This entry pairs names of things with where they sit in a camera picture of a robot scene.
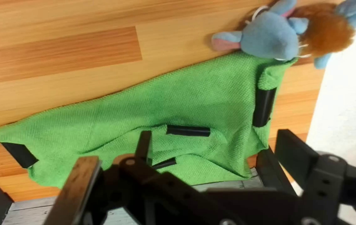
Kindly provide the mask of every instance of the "blue stuffed toy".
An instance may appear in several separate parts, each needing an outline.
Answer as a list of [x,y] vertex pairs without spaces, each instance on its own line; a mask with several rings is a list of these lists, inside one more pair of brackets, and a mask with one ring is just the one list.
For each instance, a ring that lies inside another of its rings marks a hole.
[[296,0],[279,0],[268,10],[265,10],[267,6],[260,7],[252,21],[246,21],[247,26],[242,31],[214,34],[213,48],[241,49],[257,57],[276,60],[313,57],[315,68],[325,68],[333,52],[352,43],[356,0],[297,9],[295,5]]

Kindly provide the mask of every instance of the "wood grain surface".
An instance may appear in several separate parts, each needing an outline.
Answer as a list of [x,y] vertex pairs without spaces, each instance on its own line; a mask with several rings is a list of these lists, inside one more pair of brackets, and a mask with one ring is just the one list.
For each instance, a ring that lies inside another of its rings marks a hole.
[[[317,0],[299,0],[298,5]],[[0,0],[0,126],[50,108],[115,93],[228,52],[210,37],[236,30],[270,0]],[[323,71],[290,68],[270,144],[289,128],[307,136]],[[0,145],[0,187],[15,201],[50,197]]]

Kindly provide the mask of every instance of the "microfiber towel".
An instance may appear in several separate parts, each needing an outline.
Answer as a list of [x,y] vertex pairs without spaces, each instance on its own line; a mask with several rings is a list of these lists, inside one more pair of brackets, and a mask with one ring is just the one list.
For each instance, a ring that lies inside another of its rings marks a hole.
[[[153,78],[102,98],[34,114],[0,127],[0,142],[24,144],[39,160],[40,185],[62,187],[75,161],[97,155],[102,168],[134,153],[152,131],[153,164],[190,185],[251,177],[246,159],[268,148],[269,123],[253,127],[255,93],[277,88],[294,63],[237,52]],[[167,124],[209,127],[209,137],[166,134]]]

